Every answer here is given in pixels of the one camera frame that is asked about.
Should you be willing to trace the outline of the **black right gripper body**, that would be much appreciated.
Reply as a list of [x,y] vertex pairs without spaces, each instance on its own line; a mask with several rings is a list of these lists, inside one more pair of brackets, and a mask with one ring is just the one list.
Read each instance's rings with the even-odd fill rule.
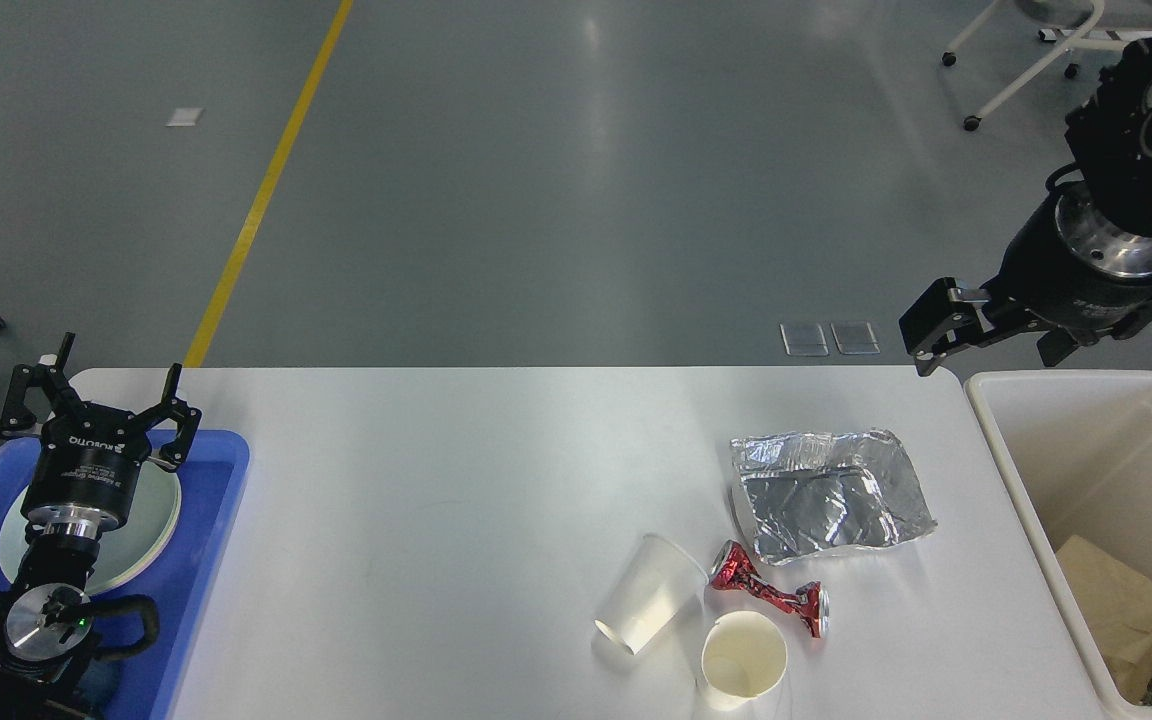
[[1152,236],[1112,223],[1085,190],[1058,190],[1011,240],[986,287],[1034,314],[1069,300],[1124,306],[1152,291]]

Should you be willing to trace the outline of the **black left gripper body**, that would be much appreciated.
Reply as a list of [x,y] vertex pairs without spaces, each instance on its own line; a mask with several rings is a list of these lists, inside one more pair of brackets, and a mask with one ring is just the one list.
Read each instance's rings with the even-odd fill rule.
[[97,541],[127,524],[147,437],[114,439],[41,434],[41,455],[20,515],[45,536]]

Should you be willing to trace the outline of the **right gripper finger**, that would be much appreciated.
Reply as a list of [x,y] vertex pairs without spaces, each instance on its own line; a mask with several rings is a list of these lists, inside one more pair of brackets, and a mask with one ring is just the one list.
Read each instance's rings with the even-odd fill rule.
[[1036,314],[1049,325],[1036,347],[1043,365],[1053,367],[1079,348],[1097,344],[1102,338],[1137,338],[1152,323],[1152,291],[1143,300],[1129,300],[1124,306],[1069,300],[1056,309],[1036,311]]
[[967,288],[954,278],[938,278],[900,316],[905,354],[916,374],[931,376],[947,357],[967,348],[984,348],[1021,333],[1043,332],[1047,323],[1029,306],[988,287]]

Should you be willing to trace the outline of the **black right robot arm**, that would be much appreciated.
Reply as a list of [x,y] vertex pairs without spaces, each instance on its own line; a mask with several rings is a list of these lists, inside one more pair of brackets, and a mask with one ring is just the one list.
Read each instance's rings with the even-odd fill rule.
[[1039,334],[1046,366],[1152,323],[1152,37],[1128,41],[1087,101],[1066,115],[1071,161],[978,288],[938,278],[901,314],[916,373],[947,357]]

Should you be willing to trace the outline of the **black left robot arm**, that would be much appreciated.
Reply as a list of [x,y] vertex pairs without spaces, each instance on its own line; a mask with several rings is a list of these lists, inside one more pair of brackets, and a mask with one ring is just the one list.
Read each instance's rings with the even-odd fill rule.
[[142,468],[177,471],[200,410],[179,396],[180,364],[138,414],[84,400],[65,372],[74,340],[61,338],[54,363],[14,367],[0,416],[0,438],[40,444],[20,510],[32,537],[15,579],[0,588],[0,719],[99,715],[84,675],[141,655],[161,630],[151,597],[96,600],[88,579],[101,538],[131,518]]

